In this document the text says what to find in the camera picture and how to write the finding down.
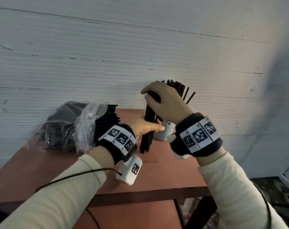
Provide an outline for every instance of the sleeve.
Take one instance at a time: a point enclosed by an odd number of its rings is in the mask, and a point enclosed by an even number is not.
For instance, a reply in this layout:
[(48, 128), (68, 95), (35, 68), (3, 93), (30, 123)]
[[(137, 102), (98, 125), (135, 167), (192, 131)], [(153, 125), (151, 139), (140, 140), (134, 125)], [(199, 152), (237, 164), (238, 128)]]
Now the sleeve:
[[(267, 209), (261, 193), (227, 152), (215, 162), (198, 168), (227, 229), (265, 229)], [(270, 205), (272, 228), (288, 228)]]
[[(94, 158), (85, 154), (54, 180), (100, 168)], [(105, 180), (105, 173), (97, 171), (49, 185), (17, 208), (0, 229), (70, 229)]]

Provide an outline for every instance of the corrugated wall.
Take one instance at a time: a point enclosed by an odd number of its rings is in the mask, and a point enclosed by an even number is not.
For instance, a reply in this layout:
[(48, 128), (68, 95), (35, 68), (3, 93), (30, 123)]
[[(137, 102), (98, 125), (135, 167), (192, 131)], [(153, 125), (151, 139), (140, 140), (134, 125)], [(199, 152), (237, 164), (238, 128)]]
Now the corrugated wall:
[(0, 0), (0, 167), (63, 102), (143, 108), (162, 79), (196, 92), (242, 160), (288, 33), (289, 0)]

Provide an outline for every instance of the wooden table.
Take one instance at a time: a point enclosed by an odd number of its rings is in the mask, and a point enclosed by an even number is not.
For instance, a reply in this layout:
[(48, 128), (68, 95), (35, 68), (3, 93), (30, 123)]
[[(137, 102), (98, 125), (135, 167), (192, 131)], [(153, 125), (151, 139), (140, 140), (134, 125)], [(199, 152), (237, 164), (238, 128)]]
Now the wooden table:
[[(122, 123), (127, 123), (135, 115), (143, 114), (143, 110), (117, 109), (116, 113)], [(129, 187), (110, 172), (89, 207), (211, 195), (198, 173), (196, 159), (177, 160), (167, 141), (154, 139), (150, 152), (140, 154), (138, 149), (136, 153), (143, 165), (135, 183)], [(0, 170), (0, 208), (14, 210), (77, 158), (75, 152), (38, 152), (21, 148)]]

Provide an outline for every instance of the black wrist strap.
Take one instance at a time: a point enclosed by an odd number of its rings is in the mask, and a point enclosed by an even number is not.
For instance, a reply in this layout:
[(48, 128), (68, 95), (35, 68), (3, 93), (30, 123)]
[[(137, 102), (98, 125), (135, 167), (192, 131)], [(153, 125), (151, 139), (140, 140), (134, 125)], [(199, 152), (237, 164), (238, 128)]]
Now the black wrist strap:
[(219, 148), (223, 141), (211, 121), (201, 113), (194, 113), (176, 126), (176, 139), (170, 145), (178, 155), (206, 157)]
[(134, 151), (137, 149), (135, 134), (130, 126), (121, 124), (111, 127), (99, 141), (96, 146), (105, 147), (117, 164), (123, 160), (127, 162)]

